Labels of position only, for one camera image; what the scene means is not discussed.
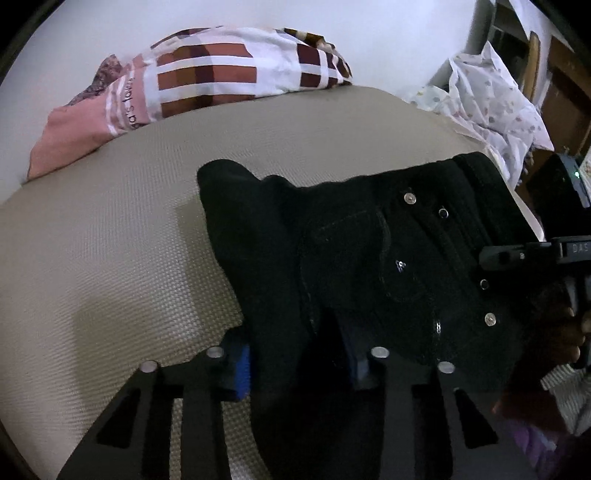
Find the person's right hand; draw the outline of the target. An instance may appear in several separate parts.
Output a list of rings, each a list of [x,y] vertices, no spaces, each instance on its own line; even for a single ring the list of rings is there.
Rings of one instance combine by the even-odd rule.
[[[561,330],[561,358],[575,364],[581,358],[581,350],[590,336],[590,311],[576,313],[572,307],[565,310],[566,320]]]

